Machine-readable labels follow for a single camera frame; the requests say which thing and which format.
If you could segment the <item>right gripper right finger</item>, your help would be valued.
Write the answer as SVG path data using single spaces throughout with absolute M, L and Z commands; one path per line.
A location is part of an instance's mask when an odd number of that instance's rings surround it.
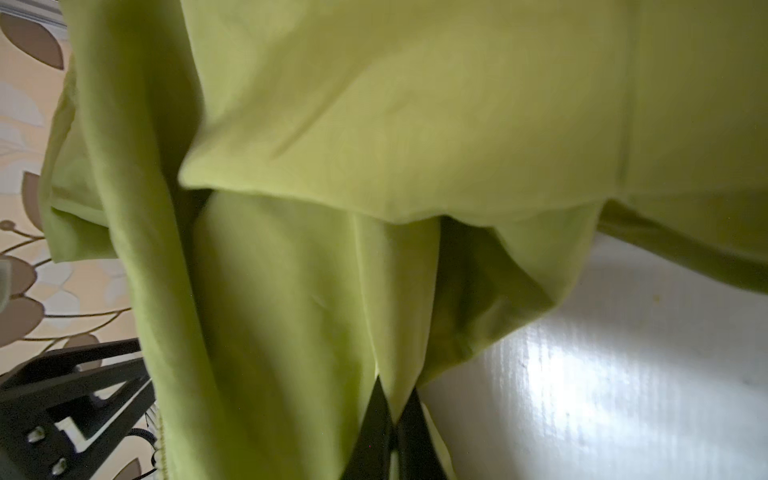
M 403 480 L 446 480 L 416 390 L 395 427 L 398 474 Z

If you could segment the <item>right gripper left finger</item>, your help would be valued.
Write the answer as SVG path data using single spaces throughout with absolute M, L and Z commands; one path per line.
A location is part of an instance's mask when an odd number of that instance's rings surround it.
M 366 408 L 358 438 L 342 480 L 387 480 L 390 477 L 393 421 L 379 378 Z

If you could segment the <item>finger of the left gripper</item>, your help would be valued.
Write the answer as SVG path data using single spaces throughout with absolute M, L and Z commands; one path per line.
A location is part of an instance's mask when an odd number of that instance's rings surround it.
M 51 350 L 1 377 L 1 476 L 90 479 L 155 402 L 137 339 Z

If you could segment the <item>green zip-up hooded jacket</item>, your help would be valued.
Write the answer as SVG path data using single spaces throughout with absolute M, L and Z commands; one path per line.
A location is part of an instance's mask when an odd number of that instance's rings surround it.
M 341 479 L 596 234 L 767 290 L 763 1 L 64 1 L 39 183 L 118 258 L 164 479 Z

